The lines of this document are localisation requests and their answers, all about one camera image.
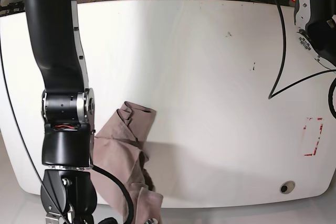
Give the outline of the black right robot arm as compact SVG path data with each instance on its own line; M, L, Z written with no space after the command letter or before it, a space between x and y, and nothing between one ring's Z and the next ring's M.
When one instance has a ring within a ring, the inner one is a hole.
M45 166L41 200L49 217L93 223L94 93L79 34L77 0L25 0L30 42L44 81Z

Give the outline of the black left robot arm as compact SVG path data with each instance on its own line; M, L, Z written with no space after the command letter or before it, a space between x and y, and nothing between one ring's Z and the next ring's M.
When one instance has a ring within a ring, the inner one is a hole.
M294 21L310 47L335 65L335 0L296 0Z

